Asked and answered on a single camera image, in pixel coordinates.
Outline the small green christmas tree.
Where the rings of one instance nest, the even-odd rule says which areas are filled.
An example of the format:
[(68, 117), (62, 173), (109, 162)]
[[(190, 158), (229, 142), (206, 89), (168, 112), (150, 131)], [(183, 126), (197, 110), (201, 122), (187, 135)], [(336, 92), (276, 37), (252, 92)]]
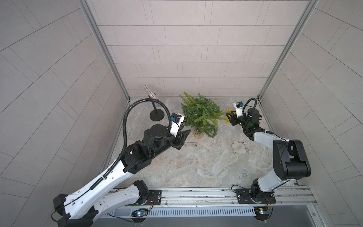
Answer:
[(200, 93), (197, 96), (191, 96), (184, 92), (180, 98), (183, 100), (181, 108), (185, 116), (185, 125), (194, 128), (197, 135), (216, 137), (219, 122), (224, 119), (226, 112), (215, 101)]

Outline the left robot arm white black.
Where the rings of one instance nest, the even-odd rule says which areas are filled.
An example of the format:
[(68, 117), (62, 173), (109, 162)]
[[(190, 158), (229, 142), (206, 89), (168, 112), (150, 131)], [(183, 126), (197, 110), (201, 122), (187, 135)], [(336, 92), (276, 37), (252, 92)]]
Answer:
[(190, 130), (175, 126), (171, 134), (166, 126), (156, 124), (145, 130), (143, 140), (126, 148), (119, 161), (76, 192), (54, 198), (55, 212), (60, 215), (59, 227), (90, 227), (97, 219), (127, 205), (143, 205), (149, 198), (149, 189), (142, 180), (112, 193), (111, 190), (143, 168), (170, 147), (181, 149)]

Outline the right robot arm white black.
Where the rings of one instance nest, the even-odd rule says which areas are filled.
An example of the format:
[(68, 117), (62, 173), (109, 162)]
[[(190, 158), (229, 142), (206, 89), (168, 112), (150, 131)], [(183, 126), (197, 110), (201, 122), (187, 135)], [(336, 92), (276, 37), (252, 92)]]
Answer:
[(277, 136), (274, 132), (260, 127), (262, 116), (251, 107), (245, 111), (241, 102), (235, 104), (235, 111), (226, 114), (231, 125), (240, 125), (243, 133), (254, 142), (258, 142), (273, 151), (273, 169), (264, 177), (255, 179), (249, 190), (249, 197), (254, 203), (274, 203), (269, 198), (278, 187), (291, 179), (302, 179), (311, 175), (311, 167), (300, 140), (289, 140)]

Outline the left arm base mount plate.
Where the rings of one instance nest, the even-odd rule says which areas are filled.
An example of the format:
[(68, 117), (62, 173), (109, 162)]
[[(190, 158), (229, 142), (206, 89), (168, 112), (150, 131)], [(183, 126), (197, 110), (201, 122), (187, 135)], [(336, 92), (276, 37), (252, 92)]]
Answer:
[(143, 203), (137, 203), (137, 205), (140, 206), (151, 206), (151, 204), (160, 205), (161, 197), (162, 197), (162, 190), (150, 190), (148, 198)]

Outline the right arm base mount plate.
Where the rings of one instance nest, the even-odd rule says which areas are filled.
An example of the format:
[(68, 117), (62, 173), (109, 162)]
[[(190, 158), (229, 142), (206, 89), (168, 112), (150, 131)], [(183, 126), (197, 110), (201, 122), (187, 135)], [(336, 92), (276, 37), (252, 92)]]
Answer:
[(273, 192), (261, 192), (252, 189), (238, 188), (235, 190), (239, 204), (275, 204), (276, 198)]

